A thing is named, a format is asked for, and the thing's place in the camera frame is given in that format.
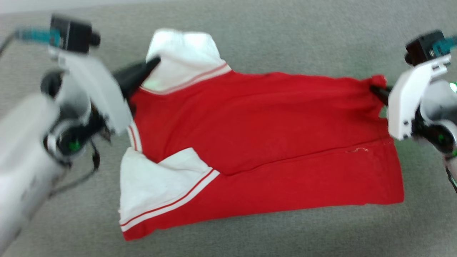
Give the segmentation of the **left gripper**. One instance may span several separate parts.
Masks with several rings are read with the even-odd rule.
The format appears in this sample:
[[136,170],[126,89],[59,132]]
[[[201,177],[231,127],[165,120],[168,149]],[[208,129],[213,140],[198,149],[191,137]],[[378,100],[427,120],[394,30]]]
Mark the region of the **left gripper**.
[[51,97],[60,111],[47,135],[47,148],[60,162],[71,163],[98,134],[123,134],[133,118],[129,100],[161,57],[139,61],[111,72],[98,58],[56,47],[48,48],[59,69],[41,81],[41,92]]

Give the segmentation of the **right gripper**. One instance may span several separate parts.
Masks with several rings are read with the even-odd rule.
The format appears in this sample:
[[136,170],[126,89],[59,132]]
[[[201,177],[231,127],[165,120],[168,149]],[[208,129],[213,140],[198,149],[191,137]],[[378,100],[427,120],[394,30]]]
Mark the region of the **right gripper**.
[[403,72],[392,90],[370,85],[387,107],[390,136],[425,139],[444,155],[457,152],[457,92],[443,78],[451,60],[447,54]]

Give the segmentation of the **red and white shirt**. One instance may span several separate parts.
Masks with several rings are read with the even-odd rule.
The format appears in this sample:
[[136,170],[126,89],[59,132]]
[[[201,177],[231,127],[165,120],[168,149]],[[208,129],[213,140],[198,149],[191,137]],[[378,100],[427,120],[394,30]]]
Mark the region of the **red and white shirt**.
[[382,102],[383,75],[358,80],[243,74],[211,35],[162,28],[136,91],[120,166],[126,241],[191,223],[404,200]]

